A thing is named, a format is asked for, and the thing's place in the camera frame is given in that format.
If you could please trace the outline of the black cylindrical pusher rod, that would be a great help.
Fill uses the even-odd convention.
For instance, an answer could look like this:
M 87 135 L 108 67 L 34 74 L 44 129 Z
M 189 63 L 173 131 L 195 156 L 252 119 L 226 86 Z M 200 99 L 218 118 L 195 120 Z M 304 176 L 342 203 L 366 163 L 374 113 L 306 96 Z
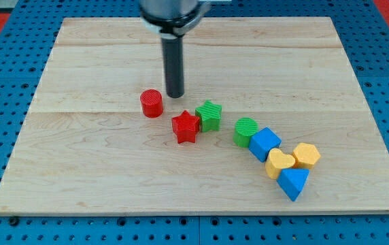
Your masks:
M 184 95 L 183 38 L 161 39 L 166 94 L 170 98 Z

